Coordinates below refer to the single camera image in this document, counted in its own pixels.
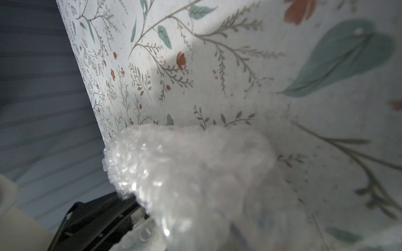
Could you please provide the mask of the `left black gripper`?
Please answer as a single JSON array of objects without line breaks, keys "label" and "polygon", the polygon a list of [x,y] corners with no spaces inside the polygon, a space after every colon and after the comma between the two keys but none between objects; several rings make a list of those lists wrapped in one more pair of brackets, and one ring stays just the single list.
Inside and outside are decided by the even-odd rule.
[{"label": "left black gripper", "polygon": [[92,201],[76,202],[62,220],[49,251],[108,251],[137,223],[148,218],[136,197],[112,192]]}]

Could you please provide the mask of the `clear bubble wrap sheet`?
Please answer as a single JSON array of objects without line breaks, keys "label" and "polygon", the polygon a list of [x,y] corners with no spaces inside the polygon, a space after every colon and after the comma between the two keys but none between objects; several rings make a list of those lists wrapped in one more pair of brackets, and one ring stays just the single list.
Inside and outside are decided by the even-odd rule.
[{"label": "clear bubble wrap sheet", "polygon": [[319,249],[269,140],[252,128],[135,125],[109,140],[103,167],[170,251]]}]

